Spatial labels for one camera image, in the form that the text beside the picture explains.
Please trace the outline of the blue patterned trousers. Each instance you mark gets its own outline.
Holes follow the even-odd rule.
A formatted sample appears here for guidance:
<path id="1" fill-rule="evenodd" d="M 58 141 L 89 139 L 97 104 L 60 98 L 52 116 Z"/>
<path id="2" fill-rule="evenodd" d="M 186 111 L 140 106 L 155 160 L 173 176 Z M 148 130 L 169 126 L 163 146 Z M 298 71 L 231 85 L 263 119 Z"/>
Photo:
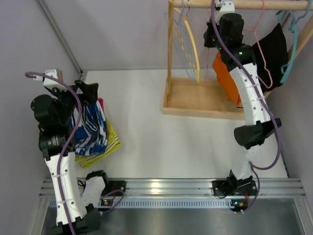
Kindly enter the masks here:
<path id="1" fill-rule="evenodd" d="M 108 137 L 106 118 L 100 102 L 84 105 L 81 118 L 78 116 L 78 109 L 75 109 L 69 123 L 70 127 L 79 123 L 74 135 L 75 154 L 83 157 L 103 154 Z"/>

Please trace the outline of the orange trousers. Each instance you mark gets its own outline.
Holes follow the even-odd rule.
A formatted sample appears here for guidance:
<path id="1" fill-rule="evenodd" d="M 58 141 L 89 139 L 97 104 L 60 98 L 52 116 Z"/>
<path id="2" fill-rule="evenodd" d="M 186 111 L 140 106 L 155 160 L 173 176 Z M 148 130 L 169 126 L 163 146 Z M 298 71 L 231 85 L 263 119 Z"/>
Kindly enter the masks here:
<path id="1" fill-rule="evenodd" d="M 241 98 L 237 86 L 230 76 L 226 65 L 222 62 L 221 54 L 219 52 L 217 52 L 212 67 L 216 73 L 217 81 L 219 82 L 226 94 L 227 101 L 232 101 L 236 107 L 239 107 L 241 104 Z"/>

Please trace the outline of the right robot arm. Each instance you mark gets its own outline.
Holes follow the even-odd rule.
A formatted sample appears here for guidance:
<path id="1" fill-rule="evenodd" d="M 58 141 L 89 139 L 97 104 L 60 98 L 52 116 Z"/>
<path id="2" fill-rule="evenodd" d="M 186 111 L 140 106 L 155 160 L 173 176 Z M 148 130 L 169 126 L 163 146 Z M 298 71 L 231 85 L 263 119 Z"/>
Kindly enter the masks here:
<path id="1" fill-rule="evenodd" d="M 205 47 L 218 50 L 213 65 L 218 81 L 228 77 L 235 84 L 245 115 L 245 124 L 234 129 L 234 138 L 246 152 L 236 160 L 225 180 L 213 183 L 214 194 L 220 198 L 256 194 L 253 162 L 261 145 L 281 126 L 281 120 L 274 118 L 266 104 L 254 51 L 252 46 L 243 43 L 243 28 L 240 14 L 220 12 L 207 22 L 203 36 Z"/>

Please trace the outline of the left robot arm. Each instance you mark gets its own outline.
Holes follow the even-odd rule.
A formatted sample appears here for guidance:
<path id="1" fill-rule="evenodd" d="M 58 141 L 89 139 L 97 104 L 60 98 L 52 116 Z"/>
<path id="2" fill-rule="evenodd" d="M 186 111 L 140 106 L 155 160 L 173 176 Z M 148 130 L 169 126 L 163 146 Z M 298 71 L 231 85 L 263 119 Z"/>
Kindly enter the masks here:
<path id="1" fill-rule="evenodd" d="M 100 229 L 100 199 L 109 192 L 109 179 L 102 171 L 89 173 L 79 190 L 75 175 L 77 157 L 90 157 L 105 150 L 106 122 L 98 102 L 98 84 L 80 80 L 66 86 L 45 84 L 48 94 L 31 102 L 38 122 L 39 149 L 49 169 L 56 199 L 54 235 L 82 235 Z"/>

